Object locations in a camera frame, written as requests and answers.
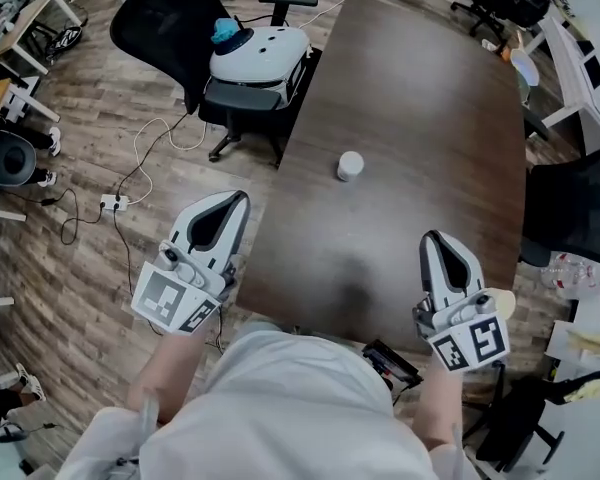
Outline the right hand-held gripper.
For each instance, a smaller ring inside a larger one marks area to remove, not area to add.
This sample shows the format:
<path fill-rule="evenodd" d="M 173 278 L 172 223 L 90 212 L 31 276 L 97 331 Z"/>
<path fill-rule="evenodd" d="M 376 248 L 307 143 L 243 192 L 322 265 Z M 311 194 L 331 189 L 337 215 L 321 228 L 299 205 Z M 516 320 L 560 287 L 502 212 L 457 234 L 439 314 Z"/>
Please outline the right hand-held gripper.
<path fill-rule="evenodd" d="M 472 371 L 507 355 L 507 320 L 496 310 L 493 289 L 483 289 L 474 253 L 451 235 L 429 231 L 419 254 L 429 297 L 413 308 L 413 318 L 418 335 L 446 370 Z"/>

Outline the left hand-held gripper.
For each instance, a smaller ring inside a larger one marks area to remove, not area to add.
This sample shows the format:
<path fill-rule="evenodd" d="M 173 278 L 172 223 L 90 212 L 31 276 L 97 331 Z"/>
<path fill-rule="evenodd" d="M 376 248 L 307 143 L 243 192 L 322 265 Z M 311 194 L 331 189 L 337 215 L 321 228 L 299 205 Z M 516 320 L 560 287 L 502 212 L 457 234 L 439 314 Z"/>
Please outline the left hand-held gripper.
<path fill-rule="evenodd" d="M 133 311 L 166 333 L 197 332 L 219 312 L 235 283 L 231 257 L 249 214 L 244 191 L 212 194 L 185 208 L 172 227 L 172 242 L 162 241 L 156 259 L 143 264 Z M 187 249 L 178 247 L 180 238 Z"/>

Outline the person's right hand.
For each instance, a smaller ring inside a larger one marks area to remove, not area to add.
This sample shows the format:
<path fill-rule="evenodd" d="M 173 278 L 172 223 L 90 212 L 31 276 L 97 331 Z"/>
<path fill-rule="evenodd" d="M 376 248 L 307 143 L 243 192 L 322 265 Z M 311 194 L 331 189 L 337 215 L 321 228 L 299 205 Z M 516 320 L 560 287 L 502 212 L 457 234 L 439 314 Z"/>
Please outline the person's right hand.
<path fill-rule="evenodd" d="M 495 307 L 497 312 L 508 320 L 514 313 L 516 308 L 516 298 L 512 291 L 493 289 L 492 295 L 495 299 Z"/>

